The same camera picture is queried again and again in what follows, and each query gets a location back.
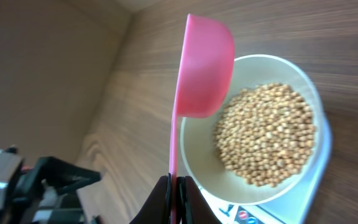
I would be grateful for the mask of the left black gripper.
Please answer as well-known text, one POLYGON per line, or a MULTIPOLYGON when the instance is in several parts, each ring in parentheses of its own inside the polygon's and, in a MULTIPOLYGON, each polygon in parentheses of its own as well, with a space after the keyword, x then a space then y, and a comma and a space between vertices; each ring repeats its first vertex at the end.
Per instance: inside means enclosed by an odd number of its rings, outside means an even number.
POLYGON ((41 157, 20 181, 20 204, 25 205, 9 223, 101 224, 101 216, 88 218, 76 190, 101 180, 99 172, 56 157, 41 157))

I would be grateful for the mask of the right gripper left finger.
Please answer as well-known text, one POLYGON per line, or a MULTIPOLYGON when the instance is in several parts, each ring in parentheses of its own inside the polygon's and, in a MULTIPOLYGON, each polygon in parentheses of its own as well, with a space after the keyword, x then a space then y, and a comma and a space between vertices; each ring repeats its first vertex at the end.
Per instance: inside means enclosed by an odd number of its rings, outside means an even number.
POLYGON ((171 174, 161 176, 130 224, 170 224, 172 201, 171 174))

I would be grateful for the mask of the pink plastic scoop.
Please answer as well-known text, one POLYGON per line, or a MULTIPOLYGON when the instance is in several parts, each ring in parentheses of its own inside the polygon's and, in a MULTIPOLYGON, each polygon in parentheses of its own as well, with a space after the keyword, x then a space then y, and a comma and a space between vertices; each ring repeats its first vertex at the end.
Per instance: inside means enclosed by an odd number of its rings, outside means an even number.
POLYGON ((220 108, 234 66, 234 38, 221 22, 189 14, 178 70, 170 133, 171 194, 177 181, 178 117, 205 118, 220 108))

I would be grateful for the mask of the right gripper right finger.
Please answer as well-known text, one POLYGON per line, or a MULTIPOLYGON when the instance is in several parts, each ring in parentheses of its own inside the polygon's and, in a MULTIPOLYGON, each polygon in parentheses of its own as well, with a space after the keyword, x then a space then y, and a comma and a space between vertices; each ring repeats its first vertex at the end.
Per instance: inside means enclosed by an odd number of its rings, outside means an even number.
POLYGON ((221 223, 190 176, 177 178, 176 222, 182 224, 221 223))

